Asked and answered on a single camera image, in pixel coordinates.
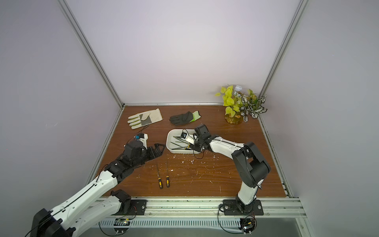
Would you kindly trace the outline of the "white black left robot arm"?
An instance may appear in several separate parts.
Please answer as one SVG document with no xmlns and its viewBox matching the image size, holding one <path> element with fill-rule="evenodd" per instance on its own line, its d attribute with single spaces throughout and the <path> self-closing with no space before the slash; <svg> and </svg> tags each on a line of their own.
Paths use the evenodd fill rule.
<svg viewBox="0 0 379 237">
<path fill-rule="evenodd" d="M 105 165 L 103 171 L 71 198 L 51 210 L 42 209 L 35 214 L 30 237 L 78 237 L 83 232 L 113 214 L 134 215 L 131 196 L 123 190 L 112 191 L 133 171 L 163 155 L 165 145 L 147 147 L 141 138 L 124 146 L 124 151 L 114 161 Z M 100 204 L 90 207 L 106 192 L 111 195 Z"/>
</svg>

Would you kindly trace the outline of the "aluminium corner frame post right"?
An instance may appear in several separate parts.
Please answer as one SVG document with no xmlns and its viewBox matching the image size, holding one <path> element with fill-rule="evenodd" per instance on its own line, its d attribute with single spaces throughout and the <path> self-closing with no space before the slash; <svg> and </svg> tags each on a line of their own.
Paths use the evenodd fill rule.
<svg viewBox="0 0 379 237">
<path fill-rule="evenodd" d="M 286 50 L 289 46 L 289 43 L 293 37 L 293 34 L 297 28 L 297 25 L 303 15 L 303 12 L 305 11 L 305 8 L 307 7 L 309 3 L 309 0 L 301 0 L 296 8 L 296 11 L 294 13 L 294 16 L 290 22 L 290 25 L 286 31 L 286 34 L 282 40 L 282 43 L 279 47 L 279 50 L 275 56 L 275 59 L 273 61 L 273 64 L 269 70 L 269 73 L 266 77 L 266 80 L 264 82 L 264 85 L 263 85 L 263 88 L 262 90 L 260 91 L 260 94 L 259 96 L 264 96 L 269 88 L 269 85 L 271 83 L 271 81 L 273 80 L 273 77 L 277 71 L 277 69 L 279 68 L 279 65 L 282 61 L 282 58 L 284 57 L 285 53 L 286 53 Z"/>
</svg>

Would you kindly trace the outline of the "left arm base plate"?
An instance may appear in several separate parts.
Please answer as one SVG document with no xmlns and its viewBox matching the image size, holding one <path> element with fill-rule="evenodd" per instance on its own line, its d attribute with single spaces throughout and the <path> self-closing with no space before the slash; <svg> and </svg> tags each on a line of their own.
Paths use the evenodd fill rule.
<svg viewBox="0 0 379 237">
<path fill-rule="evenodd" d="M 123 202 L 118 212 L 114 215 L 143 216 L 147 207 L 146 199 L 131 199 Z"/>
</svg>

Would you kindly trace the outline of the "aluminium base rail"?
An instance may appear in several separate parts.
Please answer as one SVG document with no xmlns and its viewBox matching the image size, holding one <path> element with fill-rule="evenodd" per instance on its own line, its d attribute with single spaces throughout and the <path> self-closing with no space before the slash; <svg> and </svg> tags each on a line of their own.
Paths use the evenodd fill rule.
<svg viewBox="0 0 379 237">
<path fill-rule="evenodd" d="M 147 207 L 143 216 L 110 215 L 99 223 L 96 228 L 113 228 L 117 218 L 131 221 L 131 228 L 210 228 L 238 231 L 240 219 L 247 217 L 259 218 L 291 218 L 298 223 L 307 219 L 305 210 L 298 198 L 261 198 L 264 215 L 225 215 L 221 210 L 224 199 L 232 198 L 133 198 L 146 199 Z"/>
</svg>

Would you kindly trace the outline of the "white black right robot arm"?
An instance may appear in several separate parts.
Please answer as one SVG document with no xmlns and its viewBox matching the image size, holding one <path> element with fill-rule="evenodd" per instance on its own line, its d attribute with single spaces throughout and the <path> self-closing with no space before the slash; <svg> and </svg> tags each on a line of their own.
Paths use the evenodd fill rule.
<svg viewBox="0 0 379 237">
<path fill-rule="evenodd" d="M 204 124 L 194 129 L 194 141 L 190 147 L 197 152 L 207 150 L 233 160 L 242 180 L 240 191 L 236 196 L 236 208 L 241 214 L 253 212 L 257 192 L 271 171 L 259 148 L 253 142 L 235 143 L 221 136 L 211 135 Z"/>
</svg>

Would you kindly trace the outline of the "amber glass plant vase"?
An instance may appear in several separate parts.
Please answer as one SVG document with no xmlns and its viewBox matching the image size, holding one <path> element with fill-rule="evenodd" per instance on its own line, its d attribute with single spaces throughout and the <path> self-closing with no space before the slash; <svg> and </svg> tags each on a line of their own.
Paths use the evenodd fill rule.
<svg viewBox="0 0 379 237">
<path fill-rule="evenodd" d="M 243 117 L 237 113 L 233 117 L 231 114 L 225 115 L 225 120 L 227 123 L 232 124 L 232 125 L 239 125 L 243 122 Z"/>
</svg>

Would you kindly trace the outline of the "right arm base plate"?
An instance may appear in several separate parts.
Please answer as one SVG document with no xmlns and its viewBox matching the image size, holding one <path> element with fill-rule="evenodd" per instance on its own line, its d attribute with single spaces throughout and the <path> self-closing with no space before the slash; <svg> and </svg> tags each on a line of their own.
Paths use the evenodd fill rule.
<svg viewBox="0 0 379 237">
<path fill-rule="evenodd" d="M 221 204 L 221 210 L 225 215 L 254 215 L 263 216 L 264 210 L 260 200 L 255 199 L 250 204 L 245 205 L 241 201 L 235 199 L 224 199 Z"/>
</svg>

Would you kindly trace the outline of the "aluminium corner frame post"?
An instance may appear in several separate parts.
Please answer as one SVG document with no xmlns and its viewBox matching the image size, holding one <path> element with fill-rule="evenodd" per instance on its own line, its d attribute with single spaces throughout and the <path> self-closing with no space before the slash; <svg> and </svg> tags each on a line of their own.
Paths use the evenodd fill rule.
<svg viewBox="0 0 379 237">
<path fill-rule="evenodd" d="M 309 3 L 309 0 L 301 0 L 296 8 L 296 11 L 294 13 L 294 16 L 290 22 L 290 25 L 286 31 L 286 34 L 282 40 L 282 43 L 279 47 L 279 50 L 275 56 L 275 59 L 273 61 L 273 64 L 269 70 L 269 73 L 266 77 L 266 80 L 264 82 L 264 85 L 263 85 L 263 88 L 262 90 L 260 91 L 260 94 L 259 96 L 264 96 L 269 88 L 269 85 L 271 83 L 271 81 L 273 80 L 273 77 L 277 71 L 277 69 L 279 68 L 279 65 L 282 61 L 282 58 L 284 57 L 285 53 L 286 53 L 286 50 L 289 46 L 289 43 L 293 37 L 293 34 L 297 28 L 297 25 L 303 15 L 303 12 L 305 11 L 305 8 L 307 7 Z"/>
<path fill-rule="evenodd" d="M 75 35 L 77 36 L 78 40 L 80 41 L 81 45 L 83 46 L 84 50 L 86 51 L 87 55 L 89 56 L 89 59 L 95 66 L 96 70 L 98 71 L 100 77 L 102 78 L 103 82 L 105 83 L 106 87 L 108 88 L 109 92 L 111 93 L 112 97 L 118 104 L 118 106 L 122 109 L 125 107 L 125 104 L 122 102 L 120 96 L 116 92 L 111 80 L 109 79 L 104 67 L 102 66 L 100 60 L 98 59 L 97 55 L 95 54 L 95 51 L 93 50 L 92 46 L 90 45 L 90 42 L 88 41 L 87 37 L 85 36 L 84 31 L 80 27 L 79 22 L 77 21 L 76 17 L 74 16 L 74 13 L 69 7 L 69 4 L 67 1 L 64 0 L 58 0 L 57 1 L 59 7 L 61 8 L 61 11 L 63 15 L 68 20 L 69 24 L 71 25 Z"/>
</svg>

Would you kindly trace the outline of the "black green work glove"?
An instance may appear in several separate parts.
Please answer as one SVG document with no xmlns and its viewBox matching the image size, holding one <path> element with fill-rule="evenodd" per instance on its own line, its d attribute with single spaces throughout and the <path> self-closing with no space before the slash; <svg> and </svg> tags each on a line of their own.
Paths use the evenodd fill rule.
<svg viewBox="0 0 379 237">
<path fill-rule="evenodd" d="M 201 118 L 201 115 L 199 111 L 195 111 L 195 112 L 188 111 L 187 113 L 184 113 L 184 114 L 171 116 L 169 118 L 169 121 L 175 126 L 182 126 L 182 125 L 187 125 L 200 118 Z"/>
</svg>

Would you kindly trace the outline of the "aluminium corner frame post left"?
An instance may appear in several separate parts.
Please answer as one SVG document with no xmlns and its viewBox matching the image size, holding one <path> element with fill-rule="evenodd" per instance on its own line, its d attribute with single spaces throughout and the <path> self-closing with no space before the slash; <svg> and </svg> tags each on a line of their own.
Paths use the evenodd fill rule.
<svg viewBox="0 0 379 237">
<path fill-rule="evenodd" d="M 125 107 L 125 104 L 122 102 L 120 96 L 116 92 L 111 80 L 109 79 L 104 67 L 102 66 L 100 60 L 98 59 L 97 55 L 95 54 L 95 51 L 93 50 L 92 46 L 90 45 L 90 42 L 88 41 L 87 37 L 85 36 L 84 31 L 80 27 L 79 22 L 77 21 L 76 17 L 74 16 L 74 13 L 69 7 L 69 4 L 67 1 L 64 0 L 58 0 L 57 1 L 59 7 L 61 8 L 61 11 L 63 15 L 68 20 L 69 24 L 71 25 L 75 35 L 77 36 L 78 40 L 80 41 L 81 45 L 83 46 L 84 50 L 86 51 L 87 55 L 89 56 L 89 59 L 95 66 L 96 70 L 98 71 L 100 77 L 102 78 L 103 82 L 105 83 L 106 87 L 108 88 L 109 92 L 111 93 L 112 97 L 118 104 L 118 106 L 122 109 Z"/>
</svg>

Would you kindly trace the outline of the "small circuit board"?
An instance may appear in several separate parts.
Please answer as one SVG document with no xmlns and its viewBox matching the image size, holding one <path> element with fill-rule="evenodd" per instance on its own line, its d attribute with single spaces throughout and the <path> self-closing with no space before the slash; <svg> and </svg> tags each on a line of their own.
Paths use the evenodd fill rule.
<svg viewBox="0 0 379 237">
<path fill-rule="evenodd" d="M 114 221 L 113 229 L 116 235 L 123 235 L 129 230 L 131 221 L 125 218 L 117 218 Z"/>
<path fill-rule="evenodd" d="M 243 234 L 252 234 L 252 232 L 257 227 L 257 220 L 254 217 L 247 217 L 247 218 L 241 218 L 240 219 L 240 229 L 242 230 Z"/>
</svg>

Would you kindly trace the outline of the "white plastic storage box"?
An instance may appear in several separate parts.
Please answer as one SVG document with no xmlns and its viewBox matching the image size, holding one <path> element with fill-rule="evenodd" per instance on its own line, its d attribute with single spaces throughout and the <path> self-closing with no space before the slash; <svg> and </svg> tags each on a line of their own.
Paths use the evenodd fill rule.
<svg viewBox="0 0 379 237">
<path fill-rule="evenodd" d="M 166 147 L 173 154 L 199 154 L 193 149 L 194 139 L 197 137 L 194 129 L 173 129 L 169 131 Z"/>
</svg>

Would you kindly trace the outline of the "artificial green leafy plant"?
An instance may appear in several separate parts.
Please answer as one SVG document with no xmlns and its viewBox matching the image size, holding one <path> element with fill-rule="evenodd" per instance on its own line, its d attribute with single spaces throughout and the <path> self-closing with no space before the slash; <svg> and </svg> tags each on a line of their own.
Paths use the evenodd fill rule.
<svg viewBox="0 0 379 237">
<path fill-rule="evenodd" d="M 249 119 L 257 119 L 260 114 L 267 112 L 267 108 L 264 107 L 266 96 L 258 97 L 251 89 L 248 89 L 245 94 L 242 92 L 241 86 L 221 87 L 215 97 L 222 98 L 225 115 L 231 114 L 233 117 L 239 113 L 245 123 Z"/>
</svg>

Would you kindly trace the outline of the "right small circuit board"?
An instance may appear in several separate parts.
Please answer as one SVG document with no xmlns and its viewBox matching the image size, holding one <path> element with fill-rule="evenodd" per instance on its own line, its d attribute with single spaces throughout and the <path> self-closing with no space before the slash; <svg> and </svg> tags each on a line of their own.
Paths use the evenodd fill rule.
<svg viewBox="0 0 379 237">
<path fill-rule="evenodd" d="M 240 229 L 242 230 L 243 234 L 252 234 L 252 232 L 257 227 L 257 220 L 254 217 L 247 217 L 247 218 L 241 218 L 240 219 Z"/>
</svg>

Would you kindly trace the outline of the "beige grey work glove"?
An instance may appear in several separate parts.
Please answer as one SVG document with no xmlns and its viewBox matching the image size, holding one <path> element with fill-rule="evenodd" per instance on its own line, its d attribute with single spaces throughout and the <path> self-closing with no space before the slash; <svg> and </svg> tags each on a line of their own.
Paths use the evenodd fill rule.
<svg viewBox="0 0 379 237">
<path fill-rule="evenodd" d="M 137 128 L 144 127 L 146 125 L 150 125 L 162 120 L 163 118 L 162 118 L 160 109 L 157 108 L 155 110 L 145 111 L 145 112 L 130 116 L 128 118 L 128 124 L 131 127 L 131 129 L 137 129 Z"/>
</svg>

